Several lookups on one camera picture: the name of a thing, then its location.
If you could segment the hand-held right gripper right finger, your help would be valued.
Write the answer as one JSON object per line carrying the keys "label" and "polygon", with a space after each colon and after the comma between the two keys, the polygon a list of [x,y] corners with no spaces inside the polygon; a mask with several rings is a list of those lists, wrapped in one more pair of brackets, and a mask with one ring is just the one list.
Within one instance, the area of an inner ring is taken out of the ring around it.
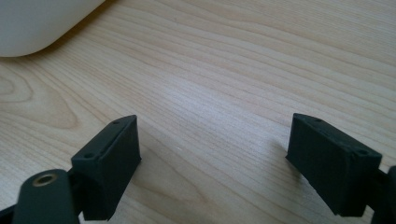
{"label": "hand-held right gripper right finger", "polygon": [[360,217],[382,155],[326,121],[295,113],[286,159],[342,217]]}

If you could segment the white plastic storage basket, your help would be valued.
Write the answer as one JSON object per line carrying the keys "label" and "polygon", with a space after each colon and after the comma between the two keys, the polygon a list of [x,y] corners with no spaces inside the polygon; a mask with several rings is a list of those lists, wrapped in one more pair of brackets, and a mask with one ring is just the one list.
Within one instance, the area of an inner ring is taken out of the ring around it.
{"label": "white plastic storage basket", "polygon": [[0,0],[0,57],[40,51],[106,0]]}

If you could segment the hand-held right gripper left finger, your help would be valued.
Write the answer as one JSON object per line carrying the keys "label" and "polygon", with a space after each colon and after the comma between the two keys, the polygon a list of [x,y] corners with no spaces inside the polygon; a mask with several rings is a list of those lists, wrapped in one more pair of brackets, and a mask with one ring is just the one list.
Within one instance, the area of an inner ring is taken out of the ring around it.
{"label": "hand-held right gripper left finger", "polygon": [[73,177],[82,186],[84,219],[111,219],[141,162],[137,116],[111,121],[71,162]]}

